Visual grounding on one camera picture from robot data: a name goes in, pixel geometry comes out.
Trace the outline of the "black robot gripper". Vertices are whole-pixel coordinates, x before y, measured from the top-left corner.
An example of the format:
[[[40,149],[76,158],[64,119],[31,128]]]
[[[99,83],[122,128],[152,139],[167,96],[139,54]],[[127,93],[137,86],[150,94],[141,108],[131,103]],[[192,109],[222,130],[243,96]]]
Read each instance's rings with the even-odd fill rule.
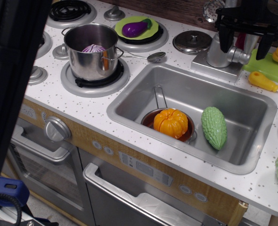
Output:
[[[242,0],[237,6],[225,5],[216,10],[215,28],[219,30],[220,48],[228,53],[233,46],[234,32],[263,36],[256,60],[266,57],[275,36],[278,36],[278,14],[268,9],[267,0]]]

